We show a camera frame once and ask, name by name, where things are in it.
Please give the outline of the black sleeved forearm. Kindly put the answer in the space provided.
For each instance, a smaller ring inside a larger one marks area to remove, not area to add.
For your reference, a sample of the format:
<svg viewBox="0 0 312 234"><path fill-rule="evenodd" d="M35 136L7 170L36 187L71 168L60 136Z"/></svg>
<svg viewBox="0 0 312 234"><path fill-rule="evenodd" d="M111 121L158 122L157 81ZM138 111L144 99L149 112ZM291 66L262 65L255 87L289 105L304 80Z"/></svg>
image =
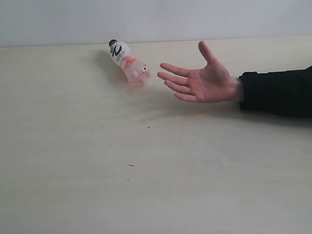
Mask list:
<svg viewBox="0 0 312 234"><path fill-rule="evenodd" d="M282 117L312 117L312 68L282 72L245 72L240 110Z"/></svg>

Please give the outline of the person's open hand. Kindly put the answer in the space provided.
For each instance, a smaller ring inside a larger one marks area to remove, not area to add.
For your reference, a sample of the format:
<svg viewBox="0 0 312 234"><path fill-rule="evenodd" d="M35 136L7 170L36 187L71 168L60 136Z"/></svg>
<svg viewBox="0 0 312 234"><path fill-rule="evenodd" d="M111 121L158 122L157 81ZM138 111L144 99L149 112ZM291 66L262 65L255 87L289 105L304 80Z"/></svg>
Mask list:
<svg viewBox="0 0 312 234"><path fill-rule="evenodd" d="M207 62L204 68L192 70L162 63L164 71L157 76L175 91L177 99L185 102L242 102L244 93L239 78L230 75L204 41L198 43L198 49Z"/></svg>

